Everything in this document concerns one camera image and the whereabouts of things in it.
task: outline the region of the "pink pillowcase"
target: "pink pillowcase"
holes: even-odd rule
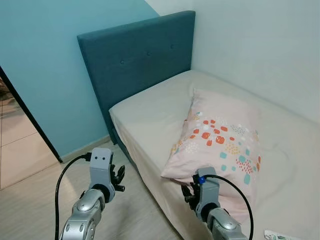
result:
[[[237,185],[253,205],[261,164],[257,120],[258,111],[247,103],[195,89],[182,135],[161,176],[190,183],[197,169],[214,167],[217,175]],[[241,196],[222,181],[219,202],[239,222],[249,216]]]

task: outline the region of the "tiled floor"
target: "tiled floor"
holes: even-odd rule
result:
[[[14,99],[0,106],[0,188],[6,188],[57,162]]]

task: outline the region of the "black cable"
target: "black cable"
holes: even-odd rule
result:
[[[248,211],[249,211],[249,216],[250,216],[250,236],[249,236],[249,240],[252,240],[253,237],[254,237],[254,217],[252,215],[250,204],[249,204],[246,196],[243,194],[243,192],[236,185],[234,185],[231,181],[229,181],[228,179],[226,179],[226,178],[224,178],[222,176],[207,174],[207,175],[204,175],[203,177],[205,179],[206,178],[214,178],[214,179],[220,179],[222,181],[225,181],[226,183],[228,183],[232,187],[234,187],[234,189],[237,190],[237,192],[241,195],[241,197],[245,201],[246,207],[248,208]]]
[[[77,156],[75,159],[71,160],[65,168],[62,170],[58,181],[56,182],[55,187],[55,196],[54,196],[54,208],[55,208],[55,233],[54,233],[54,240],[59,240],[59,187],[62,180],[62,177],[66,173],[67,169],[77,160],[85,159],[86,161],[90,161],[91,152],[87,152],[81,156]]]

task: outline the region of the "teal upholstered headboard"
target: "teal upholstered headboard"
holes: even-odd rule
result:
[[[195,12],[183,11],[77,37],[114,143],[117,138],[109,109],[138,92],[189,70],[194,25]]]

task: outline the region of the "light wood floor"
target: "light wood floor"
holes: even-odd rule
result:
[[[125,165],[125,192],[116,192],[106,204],[95,240],[181,240],[156,204],[120,148],[111,142],[102,147],[114,152],[116,171]],[[54,194],[65,164],[55,164],[0,191],[0,240],[53,240]],[[78,160],[60,185],[60,232],[72,205],[89,186],[89,163]]]

